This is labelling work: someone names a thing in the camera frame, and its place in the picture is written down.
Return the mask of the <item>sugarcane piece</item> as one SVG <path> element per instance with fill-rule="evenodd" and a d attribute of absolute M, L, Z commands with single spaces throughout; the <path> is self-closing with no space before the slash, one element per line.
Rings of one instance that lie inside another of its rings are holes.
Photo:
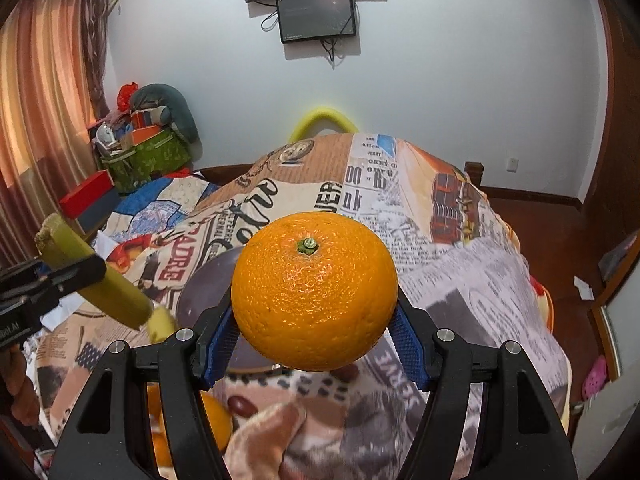
<path fill-rule="evenodd" d="M 165 341 L 176 330 L 176 320 L 165 307 L 155 308 L 146 322 L 146 331 L 151 344 Z"/>
<path fill-rule="evenodd" d="M 59 214 L 44 219 L 35 244 L 51 269 L 77 270 L 82 287 L 75 289 L 117 322 L 137 330 L 151 316 L 152 301 L 98 256 Z"/>

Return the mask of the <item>large orange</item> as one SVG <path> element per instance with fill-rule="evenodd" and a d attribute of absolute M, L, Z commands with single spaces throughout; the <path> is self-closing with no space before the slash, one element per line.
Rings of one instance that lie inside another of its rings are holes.
<path fill-rule="evenodd" d="M 231 279 L 245 340 L 265 358 L 308 372 L 337 370 L 368 353 L 398 295 L 383 241 L 333 212 L 274 220 L 244 246 Z"/>
<path fill-rule="evenodd" d="M 211 394 L 202 392 L 201 399 L 217 448 L 220 452 L 224 452 L 232 436 L 233 419 L 224 404 Z"/>

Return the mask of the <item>small tangerine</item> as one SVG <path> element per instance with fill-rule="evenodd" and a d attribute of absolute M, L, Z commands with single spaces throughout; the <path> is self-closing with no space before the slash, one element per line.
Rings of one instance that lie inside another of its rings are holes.
<path fill-rule="evenodd" d="M 146 385 L 146 403 L 148 404 L 151 428 L 153 431 L 159 430 L 162 404 L 160 403 L 160 385 L 157 382 Z"/>
<path fill-rule="evenodd" d="M 153 431 L 152 441 L 157 466 L 171 467 L 171 452 L 166 436 L 160 431 Z"/>

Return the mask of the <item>red jujube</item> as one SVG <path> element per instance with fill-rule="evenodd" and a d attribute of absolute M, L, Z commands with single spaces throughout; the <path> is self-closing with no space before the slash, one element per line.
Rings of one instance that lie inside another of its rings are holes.
<path fill-rule="evenodd" d="M 258 413 L 258 407 L 245 396 L 229 396 L 227 403 L 229 410 L 242 418 L 251 418 Z"/>
<path fill-rule="evenodd" d="M 356 363 L 350 363 L 338 368 L 337 370 L 331 370 L 330 375 L 338 379 L 340 382 L 346 382 L 346 384 L 349 384 L 358 378 L 359 368 Z"/>

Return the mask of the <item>dark purple plate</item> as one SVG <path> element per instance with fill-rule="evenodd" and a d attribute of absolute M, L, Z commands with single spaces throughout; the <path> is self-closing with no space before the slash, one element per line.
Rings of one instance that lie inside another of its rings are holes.
<path fill-rule="evenodd" d="M 228 290 L 241 247 L 235 247 L 210 259 L 189 278 L 176 307 L 179 327 L 192 327 L 202 312 L 216 307 Z M 229 373 L 258 374 L 280 370 L 280 365 L 261 356 L 243 337 L 234 347 Z"/>

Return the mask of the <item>pink slipper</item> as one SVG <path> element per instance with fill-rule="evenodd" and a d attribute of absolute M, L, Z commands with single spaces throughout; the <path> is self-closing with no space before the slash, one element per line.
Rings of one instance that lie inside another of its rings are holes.
<path fill-rule="evenodd" d="M 599 393 L 608 381 L 605 356 L 598 356 L 582 383 L 582 400 L 587 401 Z"/>

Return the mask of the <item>red box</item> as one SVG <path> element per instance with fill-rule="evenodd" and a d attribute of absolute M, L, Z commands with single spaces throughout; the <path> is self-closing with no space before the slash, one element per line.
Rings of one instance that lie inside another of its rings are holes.
<path fill-rule="evenodd" d="M 67 218 L 76 219 L 113 188 L 114 182 L 110 173 L 100 170 L 63 196 L 58 204 Z"/>

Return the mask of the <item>blue patchwork quilt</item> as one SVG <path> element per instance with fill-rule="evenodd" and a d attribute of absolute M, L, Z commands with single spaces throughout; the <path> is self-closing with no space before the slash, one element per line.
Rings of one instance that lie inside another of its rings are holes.
<path fill-rule="evenodd" d="M 153 180 L 123 198 L 96 237 L 122 243 L 170 230 L 218 188 L 200 176 Z"/>

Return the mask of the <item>green patterned box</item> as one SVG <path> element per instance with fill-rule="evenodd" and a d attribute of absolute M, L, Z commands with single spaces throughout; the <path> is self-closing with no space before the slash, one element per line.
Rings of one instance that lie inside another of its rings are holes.
<path fill-rule="evenodd" d="M 192 160 L 186 144 L 170 129 L 119 154 L 100 159 L 120 194 L 134 192 L 156 178 L 189 166 Z"/>

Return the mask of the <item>printed newspaper pattern blanket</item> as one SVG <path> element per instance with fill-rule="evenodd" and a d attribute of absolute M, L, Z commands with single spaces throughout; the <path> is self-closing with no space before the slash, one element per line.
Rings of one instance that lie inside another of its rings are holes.
<path fill-rule="evenodd" d="M 408 142 L 287 145 L 106 264 L 52 478 L 576 477 L 518 246 Z"/>

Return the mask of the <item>orange striped curtain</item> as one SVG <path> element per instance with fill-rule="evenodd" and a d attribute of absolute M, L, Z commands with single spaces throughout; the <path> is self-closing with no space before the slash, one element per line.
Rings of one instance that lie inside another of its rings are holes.
<path fill-rule="evenodd" d="M 1 264 L 35 257 L 58 201 L 96 170 L 82 0 L 20 0 L 1 27 Z"/>

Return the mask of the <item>grey neck pillow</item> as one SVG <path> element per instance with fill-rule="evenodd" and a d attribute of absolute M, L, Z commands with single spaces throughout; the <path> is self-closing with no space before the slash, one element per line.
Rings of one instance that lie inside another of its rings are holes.
<path fill-rule="evenodd" d="M 171 126 L 183 142 L 193 144 L 200 138 L 186 99 L 169 84 L 147 84 L 137 89 L 129 107 L 133 112 L 160 108 L 160 124 Z"/>

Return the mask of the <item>wall socket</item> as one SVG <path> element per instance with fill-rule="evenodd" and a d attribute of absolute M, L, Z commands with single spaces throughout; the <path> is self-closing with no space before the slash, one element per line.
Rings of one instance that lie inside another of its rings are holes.
<path fill-rule="evenodd" d="M 517 158 L 509 158 L 506 163 L 506 171 L 507 172 L 517 172 L 518 171 L 518 159 Z"/>

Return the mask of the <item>small wall monitor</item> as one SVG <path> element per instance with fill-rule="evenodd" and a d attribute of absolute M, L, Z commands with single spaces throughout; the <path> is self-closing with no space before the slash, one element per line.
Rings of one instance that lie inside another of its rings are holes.
<path fill-rule="evenodd" d="M 356 0 L 276 0 L 282 44 L 357 35 Z"/>

